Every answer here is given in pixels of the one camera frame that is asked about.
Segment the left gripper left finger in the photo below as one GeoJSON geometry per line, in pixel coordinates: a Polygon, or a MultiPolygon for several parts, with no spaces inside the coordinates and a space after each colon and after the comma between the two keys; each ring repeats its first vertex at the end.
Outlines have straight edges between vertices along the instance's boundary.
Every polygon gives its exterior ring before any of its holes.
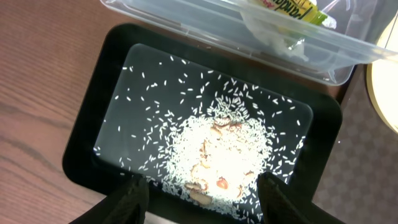
{"type": "Polygon", "coordinates": [[[70,224],[144,224],[149,206],[149,184],[134,176],[70,224]]]}

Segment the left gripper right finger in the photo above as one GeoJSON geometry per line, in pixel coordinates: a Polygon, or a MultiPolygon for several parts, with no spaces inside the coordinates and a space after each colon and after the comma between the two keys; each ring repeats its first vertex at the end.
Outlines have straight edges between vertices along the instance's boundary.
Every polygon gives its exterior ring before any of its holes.
{"type": "Polygon", "coordinates": [[[265,224],[343,224],[270,172],[257,178],[265,224]]]}

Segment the rice and food scraps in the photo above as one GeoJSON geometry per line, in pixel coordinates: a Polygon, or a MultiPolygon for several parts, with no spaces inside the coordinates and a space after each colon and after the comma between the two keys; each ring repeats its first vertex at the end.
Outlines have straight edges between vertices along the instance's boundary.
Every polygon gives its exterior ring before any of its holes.
{"type": "Polygon", "coordinates": [[[149,125],[144,128],[138,153],[153,148],[138,165],[121,156],[116,167],[142,174],[168,194],[249,223],[261,219],[257,209],[256,179],[271,171],[289,180],[294,157],[303,145],[304,126],[297,114],[299,105],[285,96],[267,94],[270,111],[255,101],[259,87],[240,85],[233,78],[217,78],[216,91],[207,91],[207,75],[216,71],[202,68],[198,88],[187,82],[188,70],[177,81],[183,88],[177,104],[193,100],[183,117],[160,102],[146,103],[149,125]]]}

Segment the yellow plate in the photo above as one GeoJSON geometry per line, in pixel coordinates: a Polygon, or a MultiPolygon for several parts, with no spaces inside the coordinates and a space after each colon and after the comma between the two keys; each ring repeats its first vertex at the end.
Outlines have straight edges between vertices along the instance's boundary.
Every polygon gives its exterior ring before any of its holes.
{"type": "MultiPolygon", "coordinates": [[[[397,50],[397,17],[377,40],[377,46],[397,50]]],[[[397,56],[380,59],[366,66],[366,86],[371,103],[382,121],[397,132],[397,56]]]]}

